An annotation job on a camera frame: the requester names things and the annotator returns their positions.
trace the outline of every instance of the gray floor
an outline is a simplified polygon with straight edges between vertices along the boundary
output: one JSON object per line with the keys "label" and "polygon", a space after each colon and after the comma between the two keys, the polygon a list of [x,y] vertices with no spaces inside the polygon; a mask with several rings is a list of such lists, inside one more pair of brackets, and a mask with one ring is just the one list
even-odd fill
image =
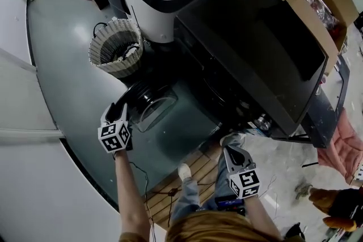
{"label": "gray floor", "polygon": [[[100,116],[125,92],[116,78],[88,61],[92,29],[111,20],[87,0],[35,0],[29,6],[29,27],[44,97],[58,127],[89,174],[116,200],[115,165],[97,139]],[[178,102],[157,126],[133,131],[130,159],[148,172],[150,187],[177,168],[216,126],[177,83]],[[135,171],[140,191],[144,176]]]}

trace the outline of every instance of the cardboard box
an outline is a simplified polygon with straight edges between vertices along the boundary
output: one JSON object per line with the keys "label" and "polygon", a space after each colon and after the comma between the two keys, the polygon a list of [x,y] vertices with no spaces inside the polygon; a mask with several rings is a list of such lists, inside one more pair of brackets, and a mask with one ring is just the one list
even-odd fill
{"label": "cardboard box", "polygon": [[314,35],[322,49],[328,57],[328,64],[325,72],[333,69],[337,55],[341,52],[344,39],[347,36],[347,28],[358,17],[358,11],[352,0],[323,0],[332,11],[333,15],[339,20],[340,32],[333,40],[324,24],[320,21],[316,12],[311,8],[306,0],[286,0],[294,12],[305,23],[306,27]]}

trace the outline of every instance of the jeans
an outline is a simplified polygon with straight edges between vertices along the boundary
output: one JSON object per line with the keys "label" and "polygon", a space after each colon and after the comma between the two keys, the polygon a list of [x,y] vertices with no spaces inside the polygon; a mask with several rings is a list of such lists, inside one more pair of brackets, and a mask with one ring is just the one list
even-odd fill
{"label": "jeans", "polygon": [[174,222],[178,219],[184,218],[197,210],[217,211],[217,204],[214,201],[216,197],[224,197],[235,194],[229,187],[227,174],[228,169],[226,159],[222,153],[218,161],[218,175],[214,194],[202,206],[200,206],[197,181],[192,178],[185,179],[181,184],[181,195],[174,207],[174,211],[171,215],[171,221]]}

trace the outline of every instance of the pink cloth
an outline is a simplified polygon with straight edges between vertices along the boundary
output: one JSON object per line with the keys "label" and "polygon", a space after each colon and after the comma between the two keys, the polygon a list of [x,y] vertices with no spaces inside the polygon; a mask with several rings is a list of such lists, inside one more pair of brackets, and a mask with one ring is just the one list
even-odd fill
{"label": "pink cloth", "polygon": [[363,141],[352,128],[343,109],[329,148],[318,149],[319,164],[336,169],[350,184],[362,158]]}

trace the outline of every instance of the brown shirt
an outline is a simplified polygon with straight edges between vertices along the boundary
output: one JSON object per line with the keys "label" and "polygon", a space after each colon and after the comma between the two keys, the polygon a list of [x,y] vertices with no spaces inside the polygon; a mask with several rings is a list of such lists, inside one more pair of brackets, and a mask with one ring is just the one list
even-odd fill
{"label": "brown shirt", "polygon": [[[145,242],[132,233],[123,233],[120,242]],[[268,242],[277,241],[252,228],[247,219],[233,212],[199,211],[176,221],[166,235],[166,241],[215,241],[215,242]],[[300,237],[285,240],[302,242]]]}

